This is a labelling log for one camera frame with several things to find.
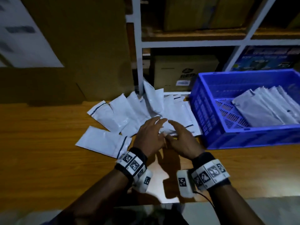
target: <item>hand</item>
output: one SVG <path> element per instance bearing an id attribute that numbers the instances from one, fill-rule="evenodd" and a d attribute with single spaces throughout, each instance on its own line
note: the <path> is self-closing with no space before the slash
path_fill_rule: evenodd
<path id="1" fill-rule="evenodd" d="M 169 120 L 168 122 L 174 127 L 178 137 L 176 140 L 171 135 L 165 135 L 165 138 L 179 155 L 192 160 L 205 152 L 204 147 L 197 142 L 192 133 L 183 125 L 172 120 Z"/>
<path id="2" fill-rule="evenodd" d="M 166 121 L 166 118 L 160 117 L 147 120 L 137 132 L 133 147 L 139 148 L 147 157 L 159 151 L 165 145 L 165 141 L 163 134 L 159 135 L 158 132 Z"/>

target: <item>picture on blue box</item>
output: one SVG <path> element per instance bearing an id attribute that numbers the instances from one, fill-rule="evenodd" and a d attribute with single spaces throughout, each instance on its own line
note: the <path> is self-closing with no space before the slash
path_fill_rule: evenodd
<path id="1" fill-rule="evenodd" d="M 299 60 L 300 46 L 248 46 L 231 71 L 292 68 Z"/>

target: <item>perforated crate bottom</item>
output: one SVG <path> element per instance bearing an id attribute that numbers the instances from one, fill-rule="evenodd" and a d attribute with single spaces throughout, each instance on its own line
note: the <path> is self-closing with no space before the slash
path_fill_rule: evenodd
<path id="1" fill-rule="evenodd" d="M 233 99 L 216 99 L 216 104 L 224 118 L 228 129 L 251 127 L 241 113 L 231 103 Z"/>

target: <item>person's right hand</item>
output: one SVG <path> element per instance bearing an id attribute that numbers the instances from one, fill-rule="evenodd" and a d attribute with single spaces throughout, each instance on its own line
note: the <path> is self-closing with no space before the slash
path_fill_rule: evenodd
<path id="1" fill-rule="evenodd" d="M 194 159 L 201 153 L 205 152 L 192 133 L 188 131 L 183 125 L 176 121 L 168 120 L 177 132 L 177 140 L 171 135 L 165 135 L 166 140 L 171 144 L 172 148 L 182 157 L 187 159 Z"/>

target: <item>person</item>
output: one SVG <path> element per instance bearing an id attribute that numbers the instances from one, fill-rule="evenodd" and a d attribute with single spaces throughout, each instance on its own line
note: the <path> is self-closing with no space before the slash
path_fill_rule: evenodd
<path id="1" fill-rule="evenodd" d="M 159 117 L 146 121 L 137 133 L 133 149 L 149 157 L 163 148 L 166 141 L 179 155 L 190 159 L 194 168 L 215 159 L 211 153 L 205 152 L 204 147 L 178 122 L 168 121 L 176 130 L 177 139 L 170 135 L 159 134 L 159 129 L 166 121 L 167 119 Z M 119 197 L 131 184 L 132 179 L 114 168 L 53 220 L 44 224 L 103 224 Z M 211 187 L 208 192 L 221 224 L 264 224 L 228 179 Z M 177 224 L 187 224 L 180 216 L 172 216 L 173 221 Z"/>

